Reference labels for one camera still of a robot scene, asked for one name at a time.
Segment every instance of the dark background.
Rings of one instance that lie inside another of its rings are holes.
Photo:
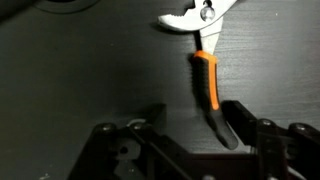
[[[157,28],[191,0],[101,0],[76,14],[27,8],[0,22],[0,178],[66,179],[94,125],[167,104],[167,134],[226,151],[192,94],[194,34]],[[217,45],[220,99],[287,127],[320,128],[320,2],[246,0]]]

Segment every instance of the black handle grip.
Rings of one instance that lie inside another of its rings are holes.
[[[217,58],[204,51],[198,51],[194,55],[193,62],[196,65],[197,91],[202,108],[206,113],[207,122],[226,148],[235,149],[238,146],[238,140],[220,109],[217,90]]]

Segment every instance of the black metal bracket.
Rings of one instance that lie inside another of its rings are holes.
[[[229,124],[256,152],[191,154],[154,131],[152,124],[164,121],[165,109],[155,106],[144,123],[120,129],[110,123],[97,125],[69,180],[120,179],[115,169],[122,160],[132,161],[146,179],[298,179],[288,165],[306,178],[319,177],[310,163],[319,160],[320,133],[311,126],[293,124],[285,130],[271,120],[257,120],[238,101],[226,101],[222,110]]]

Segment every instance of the pliers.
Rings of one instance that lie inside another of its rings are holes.
[[[214,50],[222,29],[223,15],[236,0],[195,0],[195,8],[184,16],[162,15],[158,17],[161,26],[180,32],[199,31],[202,50],[192,59],[198,73],[198,92],[201,105],[210,127],[217,138],[228,149],[235,149],[238,140],[232,133],[220,109],[217,90],[217,57]]]

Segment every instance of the plier jaw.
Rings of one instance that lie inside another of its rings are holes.
[[[195,8],[184,16],[171,14],[158,17],[161,26],[174,31],[199,31],[220,19],[236,0],[195,0]]]

